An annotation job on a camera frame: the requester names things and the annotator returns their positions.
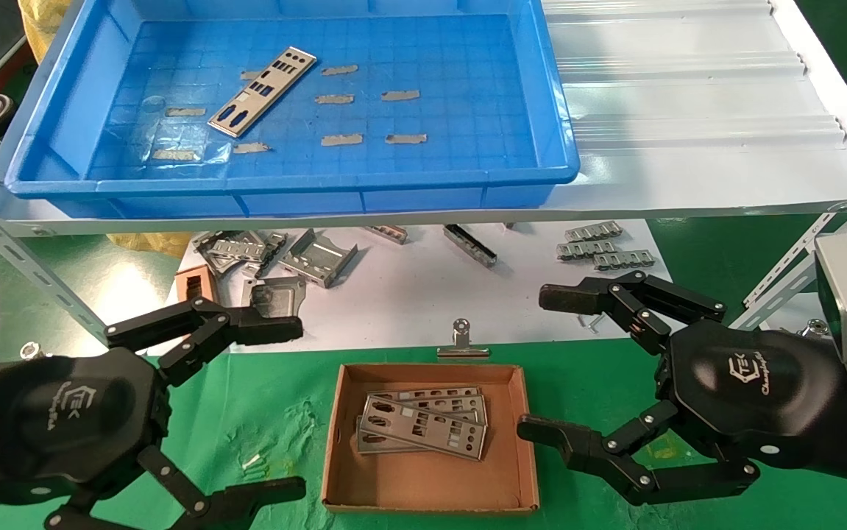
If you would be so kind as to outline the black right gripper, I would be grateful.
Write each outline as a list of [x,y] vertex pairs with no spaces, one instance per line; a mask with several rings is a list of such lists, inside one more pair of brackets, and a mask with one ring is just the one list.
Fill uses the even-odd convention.
[[[743,494],[759,478],[749,459],[847,479],[847,372],[830,340],[726,328],[722,302],[640,271],[545,284],[539,305],[604,314],[645,352],[664,352],[660,401],[609,435],[532,414],[517,422],[520,439],[555,448],[567,469],[603,479],[632,506]],[[672,334],[661,315],[689,326]],[[670,428],[715,462],[638,463]]]

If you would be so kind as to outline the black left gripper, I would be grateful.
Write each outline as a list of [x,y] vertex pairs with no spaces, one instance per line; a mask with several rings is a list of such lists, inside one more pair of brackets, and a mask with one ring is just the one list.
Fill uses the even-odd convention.
[[[248,529],[263,507],[302,499],[306,483],[298,476],[202,494],[158,447],[171,416],[167,385],[181,386],[230,345],[302,336],[299,317],[195,297],[108,325],[107,345],[117,348],[104,355],[0,363],[0,504],[72,495],[44,528],[130,529],[91,510],[143,472],[183,507],[171,529]],[[174,339],[180,342],[157,370],[132,353]]]

